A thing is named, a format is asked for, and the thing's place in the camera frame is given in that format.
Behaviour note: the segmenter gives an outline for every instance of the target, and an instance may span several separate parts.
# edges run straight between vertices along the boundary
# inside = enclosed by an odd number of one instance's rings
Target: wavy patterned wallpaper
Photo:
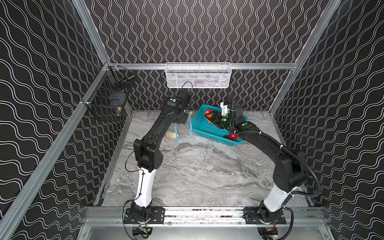
[[[117,77],[126,77],[122,67],[111,67]],[[226,89],[194,89],[191,109],[202,104],[220,106],[228,93],[244,110],[269,110],[289,70],[233,70],[230,87]],[[161,109],[165,97],[175,95],[177,89],[167,87],[164,71],[136,71],[137,78],[128,98],[133,109]]]
[[[0,219],[98,74],[70,0],[0,0]]]
[[[336,240],[384,239],[383,62],[384,1],[344,0],[275,115]]]
[[[292,63],[327,0],[85,0],[112,62]]]
[[[98,122],[87,111],[12,239],[76,239],[123,126]]]

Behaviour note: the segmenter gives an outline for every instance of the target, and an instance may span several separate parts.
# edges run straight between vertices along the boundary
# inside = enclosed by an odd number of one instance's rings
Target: gray marble surface
[[[249,121],[278,139],[268,112],[244,112]],[[138,172],[124,168],[133,142],[152,127],[159,112],[134,112],[129,132],[116,164],[103,206],[122,206],[134,198]],[[177,143],[171,125],[160,151],[164,161],[157,170],[152,189],[152,205],[161,206],[258,206],[273,185],[274,163],[255,146],[244,142],[230,147],[192,134]],[[178,125],[179,138],[189,132],[189,122]],[[138,169],[134,154],[129,170]],[[287,206],[308,206],[304,197],[294,196]]]

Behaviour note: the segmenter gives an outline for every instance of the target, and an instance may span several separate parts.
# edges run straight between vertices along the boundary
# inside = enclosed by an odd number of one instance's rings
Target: white mesh basket
[[[191,81],[193,88],[227,88],[231,79],[230,63],[166,63],[169,88],[181,88]]]

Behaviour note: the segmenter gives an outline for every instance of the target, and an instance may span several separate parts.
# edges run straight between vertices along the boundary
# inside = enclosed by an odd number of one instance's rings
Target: teal plastic basket
[[[201,105],[192,122],[192,130],[195,131],[196,135],[208,138],[215,142],[219,142],[231,147],[243,143],[243,140],[239,137],[233,141],[224,138],[224,136],[229,135],[229,131],[226,129],[220,129],[216,127],[213,123],[209,123],[208,119],[206,119],[204,116],[204,113],[207,110],[218,110],[221,112],[221,108],[213,107],[206,104]],[[244,120],[248,121],[248,117],[246,115],[244,115]]]

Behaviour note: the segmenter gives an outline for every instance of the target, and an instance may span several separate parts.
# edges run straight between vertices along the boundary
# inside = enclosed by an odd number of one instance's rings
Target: gold cylindrical object
[[[115,113],[116,117],[120,117],[121,110],[122,110],[122,107],[117,107],[116,108],[116,113]]]

